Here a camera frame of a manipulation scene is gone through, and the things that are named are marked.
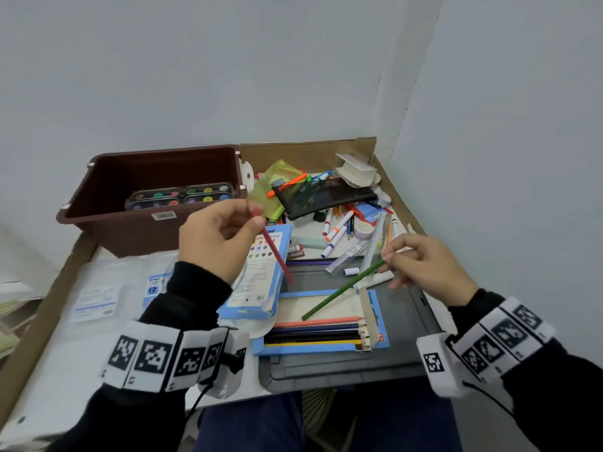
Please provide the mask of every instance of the cardboard box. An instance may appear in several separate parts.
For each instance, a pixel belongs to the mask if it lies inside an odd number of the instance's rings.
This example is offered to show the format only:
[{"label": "cardboard box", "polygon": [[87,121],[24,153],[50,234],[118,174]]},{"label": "cardboard box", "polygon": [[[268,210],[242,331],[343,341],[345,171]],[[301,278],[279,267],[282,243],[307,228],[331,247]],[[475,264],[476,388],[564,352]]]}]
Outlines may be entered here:
[{"label": "cardboard box", "polygon": [[[322,172],[343,164],[336,153],[353,153],[366,159],[372,158],[372,165],[381,175],[381,188],[392,198],[396,214],[402,223],[406,225],[411,222],[416,231],[422,233],[422,228],[396,193],[383,167],[373,158],[375,143],[376,138],[358,138],[309,143],[242,144],[240,150],[241,159],[248,161],[254,172],[265,171],[278,159],[304,171]],[[19,396],[58,324],[79,268],[92,259],[96,249],[97,244],[89,236],[84,233],[79,236],[35,319],[0,371],[0,427],[4,427],[11,417]]]}]

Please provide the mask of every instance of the ruler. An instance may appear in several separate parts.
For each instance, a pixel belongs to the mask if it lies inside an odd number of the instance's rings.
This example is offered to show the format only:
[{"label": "ruler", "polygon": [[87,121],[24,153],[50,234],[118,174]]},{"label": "ruler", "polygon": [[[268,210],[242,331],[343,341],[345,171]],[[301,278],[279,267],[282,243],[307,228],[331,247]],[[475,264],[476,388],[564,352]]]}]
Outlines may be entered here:
[{"label": "ruler", "polygon": [[357,244],[354,244],[351,248],[349,248],[345,254],[335,260],[333,263],[328,265],[325,269],[329,273],[333,273],[339,266],[343,264],[343,262],[347,261],[352,256],[359,256],[363,250],[367,247],[368,240],[366,241],[358,241]]},{"label": "ruler", "polygon": [[373,231],[373,235],[369,240],[367,253],[364,254],[362,265],[360,265],[360,272],[363,272],[372,265],[375,252],[377,251],[379,243],[381,243],[381,236],[383,234],[383,223],[385,221],[386,214],[387,213],[385,212],[379,213],[379,220],[377,220],[377,225],[375,225],[375,231]]}]

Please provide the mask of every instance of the red pencil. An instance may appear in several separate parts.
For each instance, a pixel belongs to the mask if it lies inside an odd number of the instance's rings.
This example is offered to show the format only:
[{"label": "red pencil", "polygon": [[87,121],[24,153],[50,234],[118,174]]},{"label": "red pencil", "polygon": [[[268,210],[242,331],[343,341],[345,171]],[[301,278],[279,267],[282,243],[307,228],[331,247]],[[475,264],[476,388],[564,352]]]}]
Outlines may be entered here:
[{"label": "red pencil", "polygon": [[[261,214],[255,210],[250,211],[250,212],[253,217],[261,216]],[[272,241],[272,238],[268,234],[268,230],[266,230],[266,227],[262,227],[262,235],[264,236],[264,239],[268,243],[268,246],[270,246],[270,249],[272,250],[274,256],[276,257],[276,260],[279,262],[280,267],[283,269],[283,273],[285,274],[285,277],[287,278],[289,283],[291,285],[295,284],[295,282],[293,281],[293,276],[291,275],[291,273],[289,272],[289,269],[285,265],[283,258],[280,256],[279,250],[274,245],[274,241]]]}]

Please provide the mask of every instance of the person's right hand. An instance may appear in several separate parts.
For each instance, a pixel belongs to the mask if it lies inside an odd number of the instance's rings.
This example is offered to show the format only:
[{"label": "person's right hand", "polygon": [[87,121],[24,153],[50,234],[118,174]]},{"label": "person's right hand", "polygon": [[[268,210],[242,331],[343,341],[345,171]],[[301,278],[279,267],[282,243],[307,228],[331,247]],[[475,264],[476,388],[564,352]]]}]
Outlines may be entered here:
[{"label": "person's right hand", "polygon": [[[396,253],[397,250],[410,247]],[[417,284],[446,306],[463,306],[471,300],[478,285],[465,272],[452,252],[435,238],[403,234],[392,240],[381,253],[386,264],[379,272],[396,269],[389,288]]]}]

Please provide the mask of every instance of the tape roll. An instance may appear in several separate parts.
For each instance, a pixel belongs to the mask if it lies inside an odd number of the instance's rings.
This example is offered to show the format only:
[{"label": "tape roll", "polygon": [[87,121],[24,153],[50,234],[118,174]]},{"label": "tape roll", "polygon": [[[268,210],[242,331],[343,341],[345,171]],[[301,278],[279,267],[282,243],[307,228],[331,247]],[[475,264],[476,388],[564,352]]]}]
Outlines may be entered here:
[{"label": "tape roll", "polygon": [[354,236],[360,241],[371,239],[374,230],[374,227],[370,223],[360,219],[354,219]]}]

